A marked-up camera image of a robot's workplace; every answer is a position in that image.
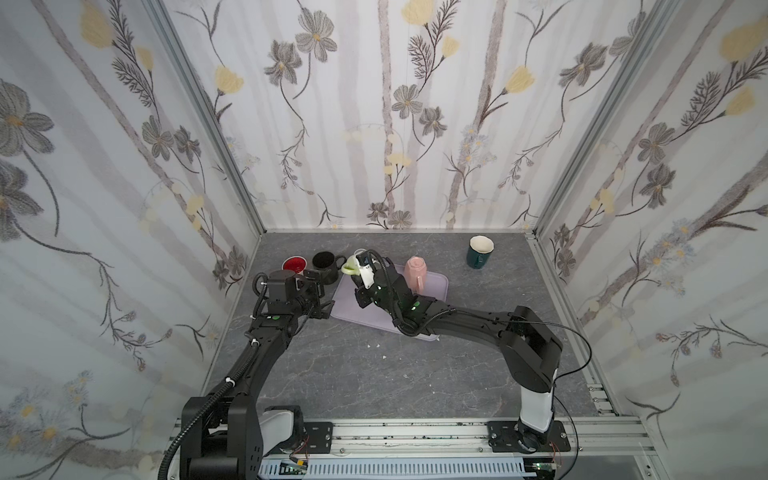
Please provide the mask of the black ceramic mug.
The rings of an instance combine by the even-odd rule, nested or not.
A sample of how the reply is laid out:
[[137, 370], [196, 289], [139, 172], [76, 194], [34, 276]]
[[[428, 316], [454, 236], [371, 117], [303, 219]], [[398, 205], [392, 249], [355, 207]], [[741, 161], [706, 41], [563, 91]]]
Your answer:
[[347, 257], [344, 255], [321, 251], [312, 258], [312, 267], [319, 273], [323, 285], [332, 285], [338, 281], [341, 267], [346, 261]]

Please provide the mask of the cream mug red inside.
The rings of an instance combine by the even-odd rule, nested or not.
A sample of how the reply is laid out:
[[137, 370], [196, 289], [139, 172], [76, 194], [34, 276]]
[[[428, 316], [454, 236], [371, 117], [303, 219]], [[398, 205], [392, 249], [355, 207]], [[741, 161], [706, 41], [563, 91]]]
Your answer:
[[291, 271], [295, 274], [302, 274], [307, 268], [308, 262], [302, 256], [291, 256], [283, 261], [282, 269]]

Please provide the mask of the pink ceramic mug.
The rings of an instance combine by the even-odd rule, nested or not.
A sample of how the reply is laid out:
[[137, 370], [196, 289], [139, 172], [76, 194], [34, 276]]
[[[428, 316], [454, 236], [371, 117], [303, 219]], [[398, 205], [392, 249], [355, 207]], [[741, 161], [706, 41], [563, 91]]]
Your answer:
[[422, 257], [413, 256], [407, 261], [403, 274], [412, 292], [424, 293], [427, 273], [426, 261]]

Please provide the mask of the dark green ceramic mug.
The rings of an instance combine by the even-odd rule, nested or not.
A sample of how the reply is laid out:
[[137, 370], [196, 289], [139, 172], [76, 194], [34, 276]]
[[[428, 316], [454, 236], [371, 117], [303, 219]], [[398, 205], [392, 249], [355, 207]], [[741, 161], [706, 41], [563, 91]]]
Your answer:
[[473, 236], [469, 241], [466, 263], [472, 269], [482, 269], [488, 262], [495, 244], [484, 235]]

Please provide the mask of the light green ceramic mug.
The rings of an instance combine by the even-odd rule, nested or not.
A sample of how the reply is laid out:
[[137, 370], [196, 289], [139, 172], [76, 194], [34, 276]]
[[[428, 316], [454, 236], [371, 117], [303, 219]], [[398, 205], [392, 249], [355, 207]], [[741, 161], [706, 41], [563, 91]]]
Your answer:
[[350, 256], [341, 266], [341, 272], [349, 276], [360, 276], [361, 266], [355, 255]]

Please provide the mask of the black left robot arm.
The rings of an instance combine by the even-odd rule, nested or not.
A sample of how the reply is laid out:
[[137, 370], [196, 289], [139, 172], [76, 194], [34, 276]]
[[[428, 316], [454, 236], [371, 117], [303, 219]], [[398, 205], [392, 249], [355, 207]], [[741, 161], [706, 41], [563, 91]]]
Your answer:
[[212, 390], [190, 398], [180, 415], [180, 431], [167, 447], [157, 477], [167, 479], [178, 461], [180, 479], [257, 479], [262, 461], [280, 444], [300, 441], [289, 420], [271, 445], [262, 432], [257, 400], [273, 366], [300, 330], [300, 320], [327, 319], [333, 303], [324, 301], [317, 272], [278, 270], [257, 275], [257, 302], [246, 332], [247, 344]]

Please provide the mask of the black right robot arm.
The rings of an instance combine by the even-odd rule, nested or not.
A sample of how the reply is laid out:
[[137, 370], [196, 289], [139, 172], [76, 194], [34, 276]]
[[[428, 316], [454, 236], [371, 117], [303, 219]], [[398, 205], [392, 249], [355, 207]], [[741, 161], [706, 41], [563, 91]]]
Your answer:
[[548, 443], [563, 344], [530, 308], [487, 312], [451, 306], [415, 294], [393, 266], [366, 265], [351, 278], [358, 305], [375, 305], [387, 312], [395, 328], [405, 336], [453, 336], [497, 349], [520, 386], [521, 406], [514, 427], [516, 448], [534, 453]]

